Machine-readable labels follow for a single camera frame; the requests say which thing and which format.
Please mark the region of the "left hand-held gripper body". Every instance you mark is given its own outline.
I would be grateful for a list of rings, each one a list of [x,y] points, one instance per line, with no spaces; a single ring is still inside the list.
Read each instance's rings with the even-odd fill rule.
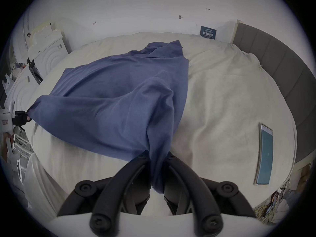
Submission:
[[[13,111],[13,109],[0,110],[0,132],[13,133],[15,127],[25,125],[25,111]]]

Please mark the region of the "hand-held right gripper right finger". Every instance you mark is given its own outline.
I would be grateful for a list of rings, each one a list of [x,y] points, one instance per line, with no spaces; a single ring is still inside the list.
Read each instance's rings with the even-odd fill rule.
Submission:
[[[218,235],[224,227],[222,214],[256,219],[235,183],[201,178],[171,152],[164,161],[164,185],[172,215],[192,213],[196,235]]]

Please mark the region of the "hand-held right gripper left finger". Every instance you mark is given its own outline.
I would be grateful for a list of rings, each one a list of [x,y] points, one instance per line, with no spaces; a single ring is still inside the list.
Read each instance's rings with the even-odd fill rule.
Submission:
[[[76,184],[57,217],[92,213],[90,230],[96,235],[114,235],[121,212],[141,215],[150,198],[149,152],[144,151],[113,177]]]

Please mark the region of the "person's left hand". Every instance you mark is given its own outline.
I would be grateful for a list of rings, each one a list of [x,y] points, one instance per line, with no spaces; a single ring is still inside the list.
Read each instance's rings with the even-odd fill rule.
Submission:
[[[7,146],[7,139],[10,142],[10,145],[12,145],[14,136],[9,134],[8,132],[3,133],[2,139],[1,139],[1,156],[2,158],[7,161],[7,152],[8,152],[8,146]]]

